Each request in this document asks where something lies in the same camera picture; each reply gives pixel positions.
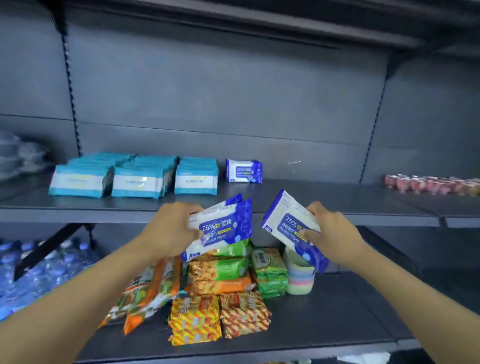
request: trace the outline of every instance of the white label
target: white label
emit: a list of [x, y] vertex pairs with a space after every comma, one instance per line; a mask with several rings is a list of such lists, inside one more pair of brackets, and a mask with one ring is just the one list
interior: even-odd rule
[[115, 175], [115, 177], [113, 177], [114, 190], [158, 192], [159, 190], [157, 191], [157, 183], [159, 183], [161, 188], [161, 178], [157, 177], [122, 175]]
[[57, 173], [55, 171], [50, 187], [103, 191], [103, 178], [103, 176], [91, 174]]
[[216, 188], [216, 176], [178, 176], [175, 179], [177, 188]]

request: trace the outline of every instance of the purple and white package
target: purple and white package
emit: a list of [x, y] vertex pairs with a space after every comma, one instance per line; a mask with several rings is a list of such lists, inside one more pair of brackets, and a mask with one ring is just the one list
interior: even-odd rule
[[204, 235], [181, 254], [185, 262], [209, 250], [252, 237], [252, 200], [192, 214], [188, 227], [202, 230]]
[[227, 159], [227, 182], [262, 183], [263, 166], [257, 160]]
[[279, 239], [324, 273], [329, 260], [313, 245], [299, 235], [301, 229], [320, 232], [315, 217], [285, 190], [281, 190], [264, 216], [262, 228]]

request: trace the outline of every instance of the lower shelf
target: lower shelf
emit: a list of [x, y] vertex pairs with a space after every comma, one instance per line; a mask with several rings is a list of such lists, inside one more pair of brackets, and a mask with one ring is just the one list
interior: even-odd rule
[[317, 276], [306, 296], [265, 302], [272, 312], [266, 332], [174, 347], [170, 332], [155, 325], [140, 326], [128, 336], [113, 325], [97, 331], [77, 362], [266, 363], [398, 350], [395, 338], [341, 275]]

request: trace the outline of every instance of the red and yellow package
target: red and yellow package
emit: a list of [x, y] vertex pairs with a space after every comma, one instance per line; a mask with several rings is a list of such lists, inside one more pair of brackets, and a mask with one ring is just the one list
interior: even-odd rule
[[135, 277], [99, 327], [104, 326], [111, 319], [125, 316], [129, 310], [148, 304], [155, 297], [164, 267], [165, 260], [158, 260], [145, 269], [141, 275]]
[[260, 320], [254, 322], [238, 322], [230, 320], [222, 320], [223, 331], [227, 339], [236, 338], [237, 336], [248, 335], [254, 332], [267, 331], [270, 320]]
[[173, 331], [211, 325], [220, 317], [218, 297], [194, 296], [173, 300], [168, 324]]
[[161, 281], [156, 296], [150, 303], [137, 306], [128, 311], [123, 333], [127, 335], [147, 318], [153, 316], [160, 307], [175, 298], [180, 288], [181, 258], [176, 256], [165, 260], [161, 272]]
[[172, 336], [168, 339], [172, 345], [195, 344], [198, 342], [216, 341], [222, 337], [222, 329], [220, 323], [214, 325], [203, 326], [188, 330], [173, 330]]
[[196, 280], [192, 283], [194, 294], [221, 294], [232, 292], [250, 292], [255, 288], [250, 275], [231, 280]]
[[220, 295], [220, 300], [222, 319], [248, 322], [267, 320], [271, 315], [259, 292], [225, 293]]

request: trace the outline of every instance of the stack of teal packages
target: stack of teal packages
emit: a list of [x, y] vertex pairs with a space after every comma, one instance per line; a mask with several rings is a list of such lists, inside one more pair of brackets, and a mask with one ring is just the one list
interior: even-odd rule
[[55, 168], [48, 194], [100, 198], [112, 189], [114, 167], [133, 158], [131, 154], [96, 153], [73, 158]]
[[218, 165], [215, 159], [184, 157], [175, 176], [175, 194], [215, 194]]
[[115, 167], [112, 196], [163, 197], [173, 186], [176, 166], [176, 156], [136, 156]]

